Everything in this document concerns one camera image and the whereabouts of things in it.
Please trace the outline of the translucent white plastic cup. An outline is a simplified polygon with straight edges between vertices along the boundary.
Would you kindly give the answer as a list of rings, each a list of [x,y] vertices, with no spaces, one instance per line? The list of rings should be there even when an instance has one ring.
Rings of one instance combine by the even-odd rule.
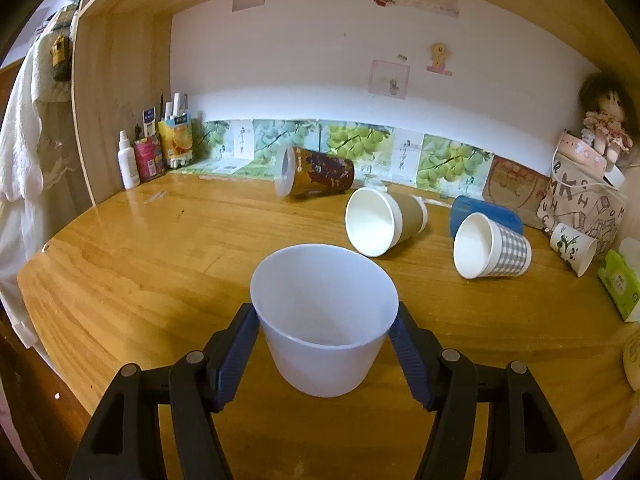
[[[318,398],[363,382],[399,310],[396,286],[380,266],[326,244],[266,257],[250,279],[250,300],[282,377]]]

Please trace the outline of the white floral paper cup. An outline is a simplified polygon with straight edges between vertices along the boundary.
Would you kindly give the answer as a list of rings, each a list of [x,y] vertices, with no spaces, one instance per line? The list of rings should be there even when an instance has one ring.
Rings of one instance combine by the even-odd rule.
[[[590,267],[597,244],[594,238],[562,222],[555,226],[550,237],[551,249],[572,268],[578,278]]]

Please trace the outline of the grey checkered paper cup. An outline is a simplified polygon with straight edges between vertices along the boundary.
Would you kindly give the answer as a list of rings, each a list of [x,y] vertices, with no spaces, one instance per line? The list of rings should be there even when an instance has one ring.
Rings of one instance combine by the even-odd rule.
[[[454,266],[467,280],[516,278],[528,270],[532,257],[524,235],[479,212],[467,216],[454,237]]]

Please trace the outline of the blue plastic cup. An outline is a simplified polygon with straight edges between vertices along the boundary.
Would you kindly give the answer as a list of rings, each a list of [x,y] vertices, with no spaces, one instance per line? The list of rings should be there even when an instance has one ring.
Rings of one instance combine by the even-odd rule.
[[[476,200],[468,196],[458,196],[451,205],[449,214],[449,233],[452,238],[456,237],[462,222],[470,214],[479,212],[487,218],[495,221],[506,228],[524,234],[524,224],[521,218],[513,210],[496,204]]]

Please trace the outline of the brown sleeve paper cup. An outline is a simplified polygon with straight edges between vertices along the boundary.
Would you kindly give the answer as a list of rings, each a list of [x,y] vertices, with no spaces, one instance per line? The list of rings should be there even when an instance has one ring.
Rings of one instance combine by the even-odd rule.
[[[428,212],[421,197],[360,188],[352,193],[345,209],[345,230],[357,252],[370,258],[420,234]]]

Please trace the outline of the dark printed paper cup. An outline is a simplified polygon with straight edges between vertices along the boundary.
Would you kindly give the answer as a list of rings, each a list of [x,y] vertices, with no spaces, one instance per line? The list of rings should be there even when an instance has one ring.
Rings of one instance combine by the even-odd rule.
[[[355,180],[354,163],[340,156],[282,145],[274,165],[277,196],[298,197],[347,191]]]

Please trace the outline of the cream yellow mug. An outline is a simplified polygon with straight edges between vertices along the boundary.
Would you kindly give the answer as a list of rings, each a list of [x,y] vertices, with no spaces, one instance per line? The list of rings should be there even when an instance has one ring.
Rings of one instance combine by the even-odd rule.
[[[640,330],[627,340],[623,351],[623,367],[627,382],[634,391],[640,390]]]

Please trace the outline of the green tissue pack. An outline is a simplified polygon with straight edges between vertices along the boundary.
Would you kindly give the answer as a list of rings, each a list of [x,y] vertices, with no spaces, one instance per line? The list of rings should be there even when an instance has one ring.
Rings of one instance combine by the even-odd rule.
[[[639,322],[639,278],[615,250],[610,249],[597,270],[605,290],[625,323]]]

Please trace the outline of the white cloth hanging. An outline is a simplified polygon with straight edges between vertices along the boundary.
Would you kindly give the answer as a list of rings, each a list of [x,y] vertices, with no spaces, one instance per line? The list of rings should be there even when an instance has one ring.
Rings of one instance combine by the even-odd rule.
[[[79,159],[70,81],[54,79],[52,48],[70,38],[75,8],[59,10],[29,47],[1,124],[1,305],[18,340],[39,336],[17,274],[91,206]]]

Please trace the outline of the brown cardboard picture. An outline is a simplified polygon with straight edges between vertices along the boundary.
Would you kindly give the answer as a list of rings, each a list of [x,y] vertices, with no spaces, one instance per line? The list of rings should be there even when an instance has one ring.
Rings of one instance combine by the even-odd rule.
[[[546,196],[549,178],[535,170],[495,155],[492,160],[483,198],[516,212],[522,220],[536,216]]]

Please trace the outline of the white squeeze bottle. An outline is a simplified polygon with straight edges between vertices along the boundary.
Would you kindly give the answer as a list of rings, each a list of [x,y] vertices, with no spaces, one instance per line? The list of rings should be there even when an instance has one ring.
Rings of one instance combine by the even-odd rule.
[[[124,188],[126,190],[136,188],[140,184],[136,153],[125,130],[119,131],[117,159]]]

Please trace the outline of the pink red can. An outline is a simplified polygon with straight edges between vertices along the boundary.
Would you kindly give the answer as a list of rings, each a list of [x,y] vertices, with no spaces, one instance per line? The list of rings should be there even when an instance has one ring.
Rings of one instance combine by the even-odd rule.
[[[158,134],[134,142],[134,157],[142,182],[149,182],[165,173],[163,149]]]

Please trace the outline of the green leaf picture strip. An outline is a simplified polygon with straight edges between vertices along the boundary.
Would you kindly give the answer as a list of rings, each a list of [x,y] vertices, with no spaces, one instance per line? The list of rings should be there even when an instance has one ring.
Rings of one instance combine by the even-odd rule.
[[[183,174],[271,180],[278,149],[291,144],[350,159],[356,178],[481,198],[494,154],[428,133],[327,119],[194,122],[194,162]]]

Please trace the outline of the brown hair rag doll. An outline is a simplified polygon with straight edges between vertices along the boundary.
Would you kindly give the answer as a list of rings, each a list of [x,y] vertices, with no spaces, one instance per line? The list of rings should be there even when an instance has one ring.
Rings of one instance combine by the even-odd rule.
[[[591,74],[580,87],[578,104],[585,144],[605,158],[608,168],[627,167],[639,141],[639,121],[624,85],[612,74]]]

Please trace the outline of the wooden bookshelf unit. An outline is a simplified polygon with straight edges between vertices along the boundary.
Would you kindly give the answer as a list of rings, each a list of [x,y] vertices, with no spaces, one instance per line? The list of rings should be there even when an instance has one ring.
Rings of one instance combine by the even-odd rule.
[[[122,189],[111,136],[127,108],[169,89],[171,18],[207,0],[89,0],[73,66],[76,139],[93,203]],[[518,14],[639,88],[639,33],[606,0],[485,0]]]

